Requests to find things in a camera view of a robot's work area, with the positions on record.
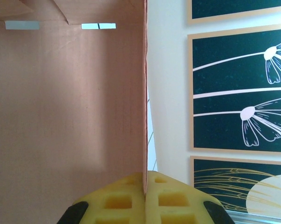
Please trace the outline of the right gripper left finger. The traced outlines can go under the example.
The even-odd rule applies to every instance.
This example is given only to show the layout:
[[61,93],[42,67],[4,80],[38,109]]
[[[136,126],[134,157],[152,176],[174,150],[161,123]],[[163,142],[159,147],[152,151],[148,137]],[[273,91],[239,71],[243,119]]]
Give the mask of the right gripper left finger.
[[133,173],[77,199],[58,223],[144,224],[142,173]]

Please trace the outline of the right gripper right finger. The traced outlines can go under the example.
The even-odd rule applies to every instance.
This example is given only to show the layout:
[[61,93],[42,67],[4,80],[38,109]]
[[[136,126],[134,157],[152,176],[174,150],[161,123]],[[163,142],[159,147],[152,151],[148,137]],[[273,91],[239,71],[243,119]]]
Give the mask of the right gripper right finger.
[[190,185],[156,171],[147,174],[147,224],[233,224],[221,202]]

